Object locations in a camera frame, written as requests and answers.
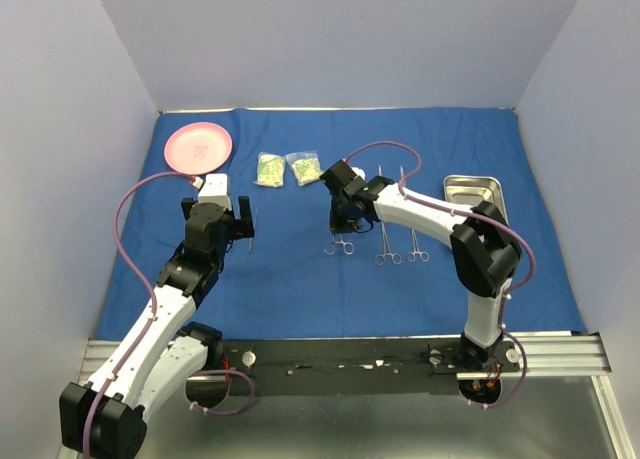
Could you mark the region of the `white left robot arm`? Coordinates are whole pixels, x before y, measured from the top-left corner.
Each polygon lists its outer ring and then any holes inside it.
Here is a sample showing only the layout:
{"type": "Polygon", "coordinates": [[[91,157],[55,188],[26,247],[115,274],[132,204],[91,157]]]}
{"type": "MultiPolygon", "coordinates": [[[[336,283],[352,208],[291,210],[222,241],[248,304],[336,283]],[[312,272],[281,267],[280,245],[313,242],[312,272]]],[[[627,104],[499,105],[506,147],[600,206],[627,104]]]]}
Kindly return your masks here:
{"type": "Polygon", "coordinates": [[[185,198],[185,233],[150,299],[105,363],[59,398],[62,448],[86,458],[133,458],[150,416],[192,374],[222,369],[218,330],[191,321],[233,243],[255,234],[250,200],[185,198]]]}

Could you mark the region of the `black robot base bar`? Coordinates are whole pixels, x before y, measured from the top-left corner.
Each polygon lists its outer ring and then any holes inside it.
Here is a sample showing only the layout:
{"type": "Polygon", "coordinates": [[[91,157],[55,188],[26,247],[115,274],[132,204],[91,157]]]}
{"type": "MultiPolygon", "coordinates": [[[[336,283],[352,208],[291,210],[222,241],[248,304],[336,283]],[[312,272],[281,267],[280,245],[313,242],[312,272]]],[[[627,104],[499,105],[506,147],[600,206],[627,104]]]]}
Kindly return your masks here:
{"type": "Polygon", "coordinates": [[[515,345],[480,353],[461,337],[226,340],[222,363],[242,377],[191,377],[186,397],[205,407],[232,399],[376,394],[457,395],[493,401],[520,370],[515,345]]]}

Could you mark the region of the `green gauze packet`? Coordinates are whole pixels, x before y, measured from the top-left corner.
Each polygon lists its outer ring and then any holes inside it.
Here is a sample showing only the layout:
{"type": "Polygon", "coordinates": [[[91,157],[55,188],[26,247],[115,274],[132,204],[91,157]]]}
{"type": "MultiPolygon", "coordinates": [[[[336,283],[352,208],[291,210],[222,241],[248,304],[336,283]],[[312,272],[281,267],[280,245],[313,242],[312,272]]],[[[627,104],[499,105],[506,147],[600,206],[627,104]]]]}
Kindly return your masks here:
{"type": "Polygon", "coordinates": [[[305,186],[318,181],[323,173],[316,151],[289,153],[285,156],[285,160],[291,168],[299,186],[305,186]]]}
{"type": "Polygon", "coordinates": [[[256,180],[262,187],[279,188],[284,185],[286,160],[283,156],[260,152],[257,159],[256,180]]]}

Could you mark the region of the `steel hemostat clamp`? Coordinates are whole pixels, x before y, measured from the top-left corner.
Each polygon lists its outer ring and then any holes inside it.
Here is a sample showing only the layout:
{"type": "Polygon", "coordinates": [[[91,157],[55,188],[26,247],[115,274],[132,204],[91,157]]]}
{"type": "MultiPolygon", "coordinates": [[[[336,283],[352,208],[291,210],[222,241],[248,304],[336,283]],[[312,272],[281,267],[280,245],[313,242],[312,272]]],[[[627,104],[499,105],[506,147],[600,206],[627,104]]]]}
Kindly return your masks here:
{"type": "Polygon", "coordinates": [[[391,249],[391,243],[389,240],[386,223],[384,221],[381,221],[379,225],[382,240],[382,252],[375,256],[375,263],[378,266],[382,266],[386,262],[391,262],[392,264],[399,265],[402,262],[402,258],[398,253],[393,252],[391,249]]]}
{"type": "Polygon", "coordinates": [[[354,244],[347,241],[342,234],[333,233],[331,241],[324,248],[327,255],[334,255],[336,252],[342,251],[346,255],[352,255],[355,251],[354,244]]]}

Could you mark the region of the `steel tweezers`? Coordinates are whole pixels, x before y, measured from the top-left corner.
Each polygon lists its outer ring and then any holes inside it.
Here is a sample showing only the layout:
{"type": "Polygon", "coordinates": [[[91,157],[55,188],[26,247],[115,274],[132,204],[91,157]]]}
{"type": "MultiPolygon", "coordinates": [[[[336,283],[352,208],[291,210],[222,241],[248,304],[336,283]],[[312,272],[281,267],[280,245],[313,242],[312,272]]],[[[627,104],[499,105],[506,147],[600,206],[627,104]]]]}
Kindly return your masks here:
{"type": "Polygon", "coordinates": [[[252,229],[253,229],[253,236],[249,238],[248,241],[248,252],[251,253],[252,248],[253,248],[253,241],[255,238],[255,234],[256,234],[256,228],[257,228],[257,215],[258,215],[258,209],[255,208],[252,212],[252,229]]]}

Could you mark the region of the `pink plastic plate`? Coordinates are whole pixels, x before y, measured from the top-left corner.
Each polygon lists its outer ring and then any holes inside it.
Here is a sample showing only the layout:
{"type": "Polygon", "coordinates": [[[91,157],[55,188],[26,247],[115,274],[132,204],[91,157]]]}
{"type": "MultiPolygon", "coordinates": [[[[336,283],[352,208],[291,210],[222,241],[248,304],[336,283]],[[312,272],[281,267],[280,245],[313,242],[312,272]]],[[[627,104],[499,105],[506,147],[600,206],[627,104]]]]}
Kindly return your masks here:
{"type": "Polygon", "coordinates": [[[194,122],[169,137],[164,159],[176,172],[204,175],[223,166],[232,150],[232,137],[224,127],[212,122],[194,122]]]}

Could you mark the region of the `steel forceps ring handles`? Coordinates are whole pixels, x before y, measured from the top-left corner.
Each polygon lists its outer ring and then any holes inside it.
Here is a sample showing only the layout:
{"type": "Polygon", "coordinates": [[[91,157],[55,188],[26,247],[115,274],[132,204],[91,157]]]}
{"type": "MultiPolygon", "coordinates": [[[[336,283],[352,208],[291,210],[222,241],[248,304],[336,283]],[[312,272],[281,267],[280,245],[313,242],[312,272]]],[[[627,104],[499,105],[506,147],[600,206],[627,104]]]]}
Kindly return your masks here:
{"type": "Polygon", "coordinates": [[[410,263],[415,263],[418,261],[428,262],[430,259],[430,255],[428,252],[423,251],[420,248],[417,232],[414,229],[411,229],[410,232],[412,250],[406,254],[407,261],[410,263]]]}

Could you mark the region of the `steel instrument tray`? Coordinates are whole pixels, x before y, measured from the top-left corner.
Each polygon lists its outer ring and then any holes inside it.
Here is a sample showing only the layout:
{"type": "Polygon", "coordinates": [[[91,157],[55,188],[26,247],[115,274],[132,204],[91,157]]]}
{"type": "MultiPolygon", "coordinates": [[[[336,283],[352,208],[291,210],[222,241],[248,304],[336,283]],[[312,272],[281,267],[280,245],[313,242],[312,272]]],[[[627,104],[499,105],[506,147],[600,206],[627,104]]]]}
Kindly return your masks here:
{"type": "Polygon", "coordinates": [[[478,206],[482,201],[494,204],[506,222],[508,214],[501,183],[490,176],[449,175],[443,180],[447,202],[478,206]]]}

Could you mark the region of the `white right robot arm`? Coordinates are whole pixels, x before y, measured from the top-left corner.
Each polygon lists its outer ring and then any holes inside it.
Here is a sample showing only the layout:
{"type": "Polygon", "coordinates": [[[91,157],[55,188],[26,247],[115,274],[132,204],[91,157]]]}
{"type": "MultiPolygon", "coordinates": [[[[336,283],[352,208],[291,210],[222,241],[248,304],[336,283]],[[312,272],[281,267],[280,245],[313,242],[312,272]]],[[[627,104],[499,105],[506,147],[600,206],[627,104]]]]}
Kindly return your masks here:
{"type": "Polygon", "coordinates": [[[503,339],[507,290],[522,256],[499,209],[486,201],[471,207],[436,200],[382,176],[365,181],[343,160],[322,173],[320,181],[331,196],[333,233],[354,232],[363,222],[392,223],[451,249],[457,277],[469,292],[461,361],[471,371],[492,365],[503,339]]]}

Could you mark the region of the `blue surgical drape cloth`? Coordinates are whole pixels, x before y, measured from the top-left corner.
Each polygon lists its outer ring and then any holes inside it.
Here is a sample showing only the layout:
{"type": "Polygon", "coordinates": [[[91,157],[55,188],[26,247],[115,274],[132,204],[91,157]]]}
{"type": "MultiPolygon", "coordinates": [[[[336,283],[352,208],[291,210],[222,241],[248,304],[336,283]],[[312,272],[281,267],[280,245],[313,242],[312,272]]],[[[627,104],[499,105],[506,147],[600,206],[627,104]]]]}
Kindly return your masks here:
{"type": "Polygon", "coordinates": [[[327,255],[330,196],[321,183],[299,186],[287,175],[279,188],[259,187],[260,152],[316,151],[323,166],[350,157],[368,175],[378,165],[390,178],[400,166],[409,187],[435,198],[452,174],[492,176],[502,185],[511,227],[531,246],[537,270],[521,264],[522,282],[507,305],[512,331],[581,331],[585,324],[571,290],[552,220],[529,166],[518,119],[511,110],[400,109],[376,111],[163,114],[155,125],[143,168],[148,184],[134,196],[122,235],[127,259],[118,260],[97,328],[102,340],[119,340],[148,301],[154,281],[184,236],[180,202],[192,194],[172,177],[164,147],[179,128],[198,121],[224,127],[233,151],[225,164],[235,195],[258,209],[251,253],[234,244],[224,270],[195,320],[229,339],[457,334],[467,317],[467,290],[449,249],[418,235],[428,262],[410,263],[411,233],[387,228],[399,265],[375,263],[379,228],[353,234],[352,255],[327,255]]]}

